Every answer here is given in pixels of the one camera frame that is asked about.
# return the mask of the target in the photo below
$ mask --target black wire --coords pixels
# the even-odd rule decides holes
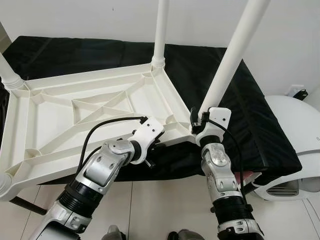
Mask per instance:
[[[100,122],[99,124],[95,125],[88,133],[88,135],[86,136],[85,140],[84,140],[84,144],[82,146],[82,151],[81,151],[81,156],[80,156],[80,161],[79,161],[79,165],[78,165],[78,168],[76,170],[76,173],[75,175],[77,175],[81,168],[83,167],[83,162],[84,162],[84,158],[85,158],[85,153],[86,153],[86,148],[87,148],[87,145],[88,145],[88,142],[89,142],[89,138],[90,136],[93,134],[93,132],[99,128],[100,126],[102,125],[105,125],[105,124],[110,124],[110,123],[114,123],[114,122],[119,122],[119,121],[126,121],[126,120],[141,120],[142,121],[145,121],[146,120],[146,117],[144,116],[131,116],[131,117],[120,117],[120,118],[115,118],[115,119],[110,119],[110,120],[106,120],[106,121],[103,121],[103,122]]]
[[[243,161],[243,158],[242,158],[242,154],[241,154],[241,150],[240,150],[240,147],[239,147],[239,143],[237,142],[237,140],[235,139],[235,137],[232,135],[232,133],[226,129],[224,126],[221,126],[219,123],[215,122],[215,121],[212,121],[210,119],[207,120],[209,123],[217,126],[218,128],[222,129],[223,131],[225,131],[230,137],[231,139],[233,140],[234,144],[235,144],[235,147],[238,151],[238,154],[239,154],[239,161],[240,161],[240,191],[242,193],[242,197],[243,197],[243,200],[244,200],[244,203],[247,204],[247,199],[246,199],[246,195],[244,194],[243,190],[244,190],[244,161]]]
[[[88,162],[88,160],[92,157],[93,154],[95,154],[96,151],[98,151],[101,148],[101,146],[98,146],[95,150],[93,150],[92,152],[90,152],[90,154],[86,157],[86,159],[84,160],[82,166],[86,165],[86,163]]]

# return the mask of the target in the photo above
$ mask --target white machine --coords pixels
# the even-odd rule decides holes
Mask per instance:
[[[265,99],[295,149],[302,170],[279,177],[254,192],[270,201],[320,198],[320,112],[288,96],[267,96]]]

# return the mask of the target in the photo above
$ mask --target white tile floor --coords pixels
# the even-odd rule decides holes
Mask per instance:
[[[320,238],[320,196],[313,196],[308,199],[304,199],[303,203]]]
[[[168,181],[116,182],[103,198],[83,240],[100,240],[116,224],[129,240],[165,240],[170,231],[190,229],[217,239],[217,220],[202,176]],[[19,196],[48,208],[63,185],[24,189]],[[267,240],[319,240],[302,201],[269,202],[249,195],[254,216]],[[27,240],[42,216],[0,203],[0,239]]]

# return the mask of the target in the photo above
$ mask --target black cloth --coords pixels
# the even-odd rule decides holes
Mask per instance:
[[[154,44],[105,39],[48,38],[20,36],[3,54],[24,80],[74,74],[101,69],[146,64]],[[200,108],[226,48],[165,46],[165,71],[188,109]],[[8,93],[1,90],[1,121],[5,119]],[[239,141],[244,169],[263,176],[285,176],[302,169],[299,159],[253,76],[242,61],[220,107],[232,112],[228,129]],[[237,150],[225,134],[223,144],[239,170]],[[203,174],[200,148],[183,142],[151,153],[146,164],[121,169],[118,181],[166,180]]]

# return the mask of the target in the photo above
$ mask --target air vent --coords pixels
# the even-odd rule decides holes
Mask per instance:
[[[266,191],[268,194],[276,197],[294,197],[299,194],[298,181],[288,181],[273,186]]]

